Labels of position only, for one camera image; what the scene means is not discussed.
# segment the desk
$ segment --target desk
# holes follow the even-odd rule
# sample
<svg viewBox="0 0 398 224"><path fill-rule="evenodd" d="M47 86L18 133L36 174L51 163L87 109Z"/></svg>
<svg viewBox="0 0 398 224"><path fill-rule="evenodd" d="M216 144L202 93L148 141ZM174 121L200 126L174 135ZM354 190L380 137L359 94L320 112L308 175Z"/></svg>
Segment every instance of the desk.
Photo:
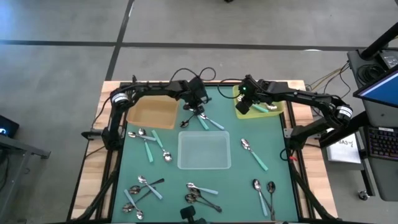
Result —
<svg viewBox="0 0 398 224"><path fill-rule="evenodd" d="M287 80L284 82L288 82L290 88L298 88L301 90L305 89L304 82L302 80ZM100 112L104 101L107 99L111 91L119 87L120 83L121 82L104 82L101 96L99 98L97 113ZM297 125L306 125L313 121L312 112L309 106L296 103L293 103L292 105ZM110 112L111 104L107 103L105 105L103 114L96 121L94 128L103 129L105 126L107 126ZM284 115L287 127L290 127L289 114L286 107ZM315 140L308 140L308 143L318 144ZM97 148L100 148L101 146L103 146L102 140L90 141L88 143L86 153L88 154ZM116 155L118 152L112 153L113 157L111 161L111 170L116 162ZM80 216L98 193L101 187L106 155L107 151L101 150L95 154L92 154L84 161L81 169L81 175L79 176L78 184L76 185L76 192L72 200L69 218L76 218ZM337 217L335 203L331 193L325 164L322 158L322 152L317 147L305 146L303 149L303 159L310 189L320 203L326 208L326 210L331 215ZM106 194L104 200L103 215L101 216L102 218L107 217L110 195L111 189ZM299 195L300 203L303 208L303 217L308 217L306 199L301 190L299 190Z"/></svg>

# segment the gray floor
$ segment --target gray floor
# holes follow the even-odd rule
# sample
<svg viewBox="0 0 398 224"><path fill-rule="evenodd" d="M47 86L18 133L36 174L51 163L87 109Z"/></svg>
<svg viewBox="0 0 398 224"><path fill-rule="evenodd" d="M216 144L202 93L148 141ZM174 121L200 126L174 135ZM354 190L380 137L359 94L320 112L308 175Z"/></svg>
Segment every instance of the gray floor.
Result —
<svg viewBox="0 0 398 224"><path fill-rule="evenodd" d="M0 39L116 41L127 0L1 1ZM136 0L125 42L366 46L396 22L394 0ZM18 138L51 150L34 159L13 205L12 220L64 221L83 159L113 47L0 45L0 113L21 124ZM300 79L311 83L342 66L345 52L122 48L113 80L168 80L180 67L212 66L217 79ZM190 78L181 73L178 78ZM348 70L343 78L355 90ZM336 79L327 92L343 95ZM358 114L360 100L345 101ZM326 163L339 217L394 223L398 203L360 201L360 172Z"/></svg>

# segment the chair wheel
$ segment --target chair wheel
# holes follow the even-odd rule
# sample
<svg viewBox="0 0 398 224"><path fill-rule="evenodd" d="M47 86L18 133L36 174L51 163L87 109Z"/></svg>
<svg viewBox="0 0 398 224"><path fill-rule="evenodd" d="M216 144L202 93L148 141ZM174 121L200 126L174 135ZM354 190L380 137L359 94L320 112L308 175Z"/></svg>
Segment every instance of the chair wheel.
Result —
<svg viewBox="0 0 398 224"><path fill-rule="evenodd" d="M366 201L369 198L369 195L365 190L363 190L361 192L358 192L358 197L359 199Z"/></svg>

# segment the tan tray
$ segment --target tan tray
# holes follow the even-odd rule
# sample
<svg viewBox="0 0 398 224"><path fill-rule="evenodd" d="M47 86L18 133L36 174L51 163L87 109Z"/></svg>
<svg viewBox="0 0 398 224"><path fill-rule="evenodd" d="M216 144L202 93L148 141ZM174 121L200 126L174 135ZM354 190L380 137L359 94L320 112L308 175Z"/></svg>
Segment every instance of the tan tray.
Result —
<svg viewBox="0 0 398 224"><path fill-rule="evenodd" d="M144 96L129 109L127 122L136 126L173 129L179 101L168 96Z"/></svg>

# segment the plastic container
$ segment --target plastic container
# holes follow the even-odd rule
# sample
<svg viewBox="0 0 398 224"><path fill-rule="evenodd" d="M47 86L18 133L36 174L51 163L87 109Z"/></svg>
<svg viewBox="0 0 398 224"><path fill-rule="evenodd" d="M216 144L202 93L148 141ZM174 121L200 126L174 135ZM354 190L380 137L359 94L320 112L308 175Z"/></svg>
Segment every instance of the plastic container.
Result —
<svg viewBox="0 0 398 224"><path fill-rule="evenodd" d="M233 93L233 96L237 96L237 95L239 94L239 89L238 89L238 86L237 86L237 85L234 86L234 87L232 87L232 93ZM265 118L265 117L270 117L270 116L277 116L277 115L279 115L281 112L284 111L284 101L280 101L280 102L273 102L272 104L275 105L275 106L277 106L278 108L277 108L276 110L269 110L269 109L268 109L268 111L269 111L268 113L259 111L259 110L255 109L253 106L251 106L251 107L250 107L250 110L249 110L246 114L242 114L241 112L239 112L239 111L235 108L236 104L238 103L238 99L235 98L235 99L233 99L233 101L234 101L235 113L236 113L236 116L237 116L239 119ZM264 103L260 103L260 104L258 104L258 106L267 109L267 107L265 106Z"/></svg>
<svg viewBox="0 0 398 224"><path fill-rule="evenodd" d="M231 149L227 131L182 131L178 135L178 168L229 169Z"/></svg>
<svg viewBox="0 0 398 224"><path fill-rule="evenodd" d="M173 129L179 105L168 96L144 96L129 109L126 120L136 126Z"/></svg>

